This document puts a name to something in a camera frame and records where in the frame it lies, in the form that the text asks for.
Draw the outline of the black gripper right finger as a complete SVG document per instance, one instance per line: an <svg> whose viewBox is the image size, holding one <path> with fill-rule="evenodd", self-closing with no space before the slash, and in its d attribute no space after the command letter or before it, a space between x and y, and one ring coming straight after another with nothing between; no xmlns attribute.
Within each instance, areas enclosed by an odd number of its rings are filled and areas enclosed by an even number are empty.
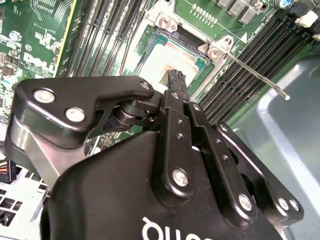
<svg viewBox="0 0 320 240"><path fill-rule="evenodd" d="M283 228L304 217L289 190L224 123L210 125L190 101L177 74L182 116L177 120L177 184L190 201L177 214L180 228Z"/></svg>

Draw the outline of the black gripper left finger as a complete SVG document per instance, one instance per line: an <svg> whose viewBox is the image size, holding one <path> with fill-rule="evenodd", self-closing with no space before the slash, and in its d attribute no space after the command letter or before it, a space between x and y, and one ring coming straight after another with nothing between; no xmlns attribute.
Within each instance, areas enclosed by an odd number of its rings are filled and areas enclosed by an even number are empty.
<svg viewBox="0 0 320 240"><path fill-rule="evenodd" d="M5 146L10 157L34 169L58 190L58 178L84 159L88 139L141 126L157 131L154 191L162 199L189 199L191 112L185 76L168 73L160 93L139 76L26 79L13 97Z"/></svg>

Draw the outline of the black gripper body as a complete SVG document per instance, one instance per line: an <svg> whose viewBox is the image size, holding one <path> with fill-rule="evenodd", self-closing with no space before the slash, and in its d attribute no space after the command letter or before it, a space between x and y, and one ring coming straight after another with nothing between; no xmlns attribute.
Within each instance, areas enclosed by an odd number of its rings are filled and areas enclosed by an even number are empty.
<svg viewBox="0 0 320 240"><path fill-rule="evenodd" d="M259 213L236 227L224 219L201 154L193 150L195 192L182 206L152 189L157 133L140 133L69 168L41 216L43 240L279 240Z"/></svg>

